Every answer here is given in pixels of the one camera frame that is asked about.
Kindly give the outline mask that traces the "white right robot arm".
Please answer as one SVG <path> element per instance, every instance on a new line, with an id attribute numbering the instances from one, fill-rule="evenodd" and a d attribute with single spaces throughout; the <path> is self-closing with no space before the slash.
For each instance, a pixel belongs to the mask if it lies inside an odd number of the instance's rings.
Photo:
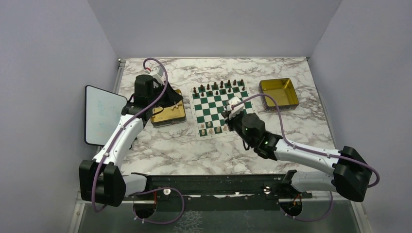
<path id="1" fill-rule="evenodd" d="M 295 172 L 280 185 L 281 193 L 291 198 L 298 192 L 330 191 L 356 202 L 364 201 L 372 168 L 352 147 L 327 150 L 287 141 L 266 130 L 257 114 L 223 111 L 230 131 L 236 132 L 259 157 L 288 161 L 313 168 L 314 172 Z"/>

